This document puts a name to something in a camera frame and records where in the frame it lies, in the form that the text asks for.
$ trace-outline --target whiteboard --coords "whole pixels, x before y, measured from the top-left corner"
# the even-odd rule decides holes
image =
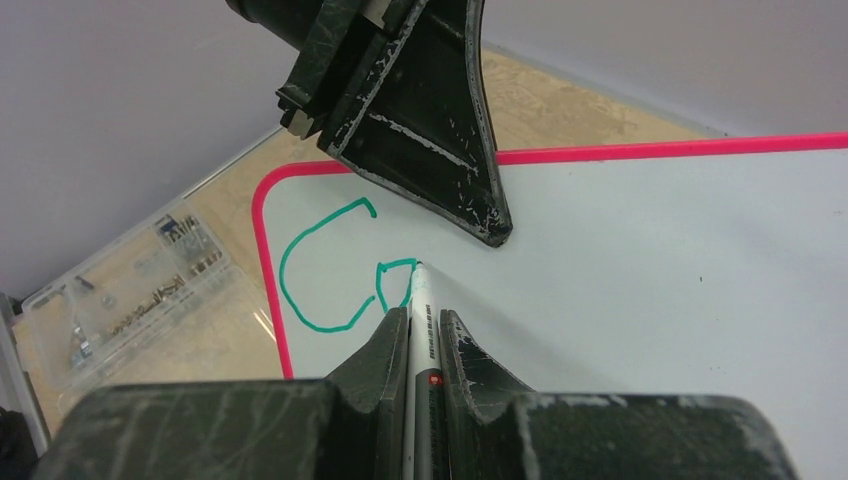
[[[848,150],[558,155],[575,158],[500,158],[521,164],[501,169],[515,230],[497,250],[334,163],[269,175],[254,223],[287,376],[362,346],[418,259],[441,307],[536,390],[738,396],[799,473],[841,475]]]

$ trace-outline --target wooden surface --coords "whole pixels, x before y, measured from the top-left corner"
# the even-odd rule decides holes
[[[483,75],[500,150],[701,138],[656,116],[497,54],[484,53]],[[326,158],[315,147],[314,139],[301,142],[280,132],[189,197],[189,203],[223,241],[233,261],[244,269],[258,291],[263,291],[262,274],[250,216],[256,186],[281,165]],[[267,311],[264,296],[258,298]],[[62,418],[57,406],[61,392],[45,383],[35,365],[26,321],[15,327],[15,335],[21,356],[30,368],[48,427],[55,433]],[[201,342],[202,338],[186,339],[186,342]],[[256,378],[279,369],[279,365],[264,363],[235,365],[226,378]],[[165,359],[150,361],[147,368],[148,381],[172,378],[169,374],[172,364]]]

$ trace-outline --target marker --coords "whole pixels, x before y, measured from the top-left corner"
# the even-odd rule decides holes
[[[403,480],[450,478],[438,312],[424,264],[412,272]]]

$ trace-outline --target pink whiteboard frame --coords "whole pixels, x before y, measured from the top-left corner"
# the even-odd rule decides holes
[[[752,153],[798,152],[848,148],[848,132],[821,133],[783,137],[725,138],[692,142],[644,143],[630,145],[604,145],[595,147],[550,148],[541,150],[516,150],[498,152],[499,165],[530,165],[540,163],[604,162],[611,160],[638,160],[669,157],[696,157],[706,155],[735,155]],[[310,175],[352,173],[335,161],[295,163],[284,165],[269,173],[259,182],[251,207],[256,246],[262,277],[271,308],[271,321],[277,337],[277,349],[283,377],[294,378],[289,355],[283,313],[277,294],[277,279],[271,261],[271,249],[265,230],[263,211],[268,192],[287,178]]]

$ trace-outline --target green curve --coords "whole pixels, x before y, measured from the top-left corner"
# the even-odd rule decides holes
[[[403,300],[400,302],[399,307],[405,307],[407,303],[409,303],[409,297],[412,295],[412,272],[415,271],[415,266],[418,264],[418,260],[415,258],[404,258],[401,260],[395,260],[394,262],[389,263],[377,263],[377,296],[380,298],[380,305],[383,307],[383,314],[389,313],[389,304],[386,302],[386,297],[383,295],[383,287],[382,287],[382,279],[383,274],[388,272],[389,270],[397,267],[402,267],[404,265],[409,265],[409,282],[406,284],[406,295],[403,297]]]
[[[280,268],[279,268],[279,270],[280,270],[280,278],[279,278],[280,289],[283,291],[283,295],[286,297],[286,301],[288,301],[289,305],[291,305],[292,310],[294,310],[295,315],[297,315],[297,318],[299,318],[300,321],[303,322],[304,325],[311,328],[312,330],[315,330],[318,333],[336,333],[336,332],[344,332],[346,330],[350,330],[351,328],[353,328],[354,325],[356,325],[356,322],[359,320],[359,318],[362,316],[362,314],[365,313],[365,309],[367,309],[368,306],[371,305],[371,303],[374,300],[376,300],[376,297],[374,295],[371,295],[370,297],[365,299],[365,301],[362,302],[362,306],[359,307],[359,310],[356,311],[356,313],[353,315],[353,318],[351,318],[350,321],[347,322],[346,325],[340,325],[338,327],[319,327],[318,325],[315,325],[314,323],[312,323],[312,322],[310,322],[309,320],[306,319],[306,317],[303,315],[303,312],[300,311],[300,308],[297,306],[294,299],[292,298],[291,293],[289,293],[288,288],[286,288],[286,281],[285,281],[286,263],[288,263],[289,256],[291,255],[291,252],[301,242],[301,240],[308,237],[309,235],[312,235],[313,233],[317,232],[318,230],[320,230],[322,227],[324,227],[328,223],[332,222],[333,220],[337,219],[338,217],[344,215],[345,213],[347,213],[347,212],[349,212],[349,211],[351,211],[351,210],[353,210],[353,209],[355,209],[359,206],[364,206],[365,208],[367,208],[368,213],[371,215],[371,218],[377,218],[377,210],[374,209],[374,205],[372,205],[371,202],[367,198],[362,197],[359,200],[356,200],[355,202],[351,203],[350,205],[343,207],[343,208],[340,208],[339,210],[336,210],[335,212],[328,215],[325,219],[316,223],[314,226],[304,230],[303,233],[301,233],[300,235],[295,237],[295,239],[292,241],[292,243],[289,244],[288,248],[286,248],[285,253],[283,253],[283,258],[280,260]],[[382,298],[382,292],[379,289],[377,291],[380,292],[380,294],[381,294],[380,300],[384,301],[383,298]]]

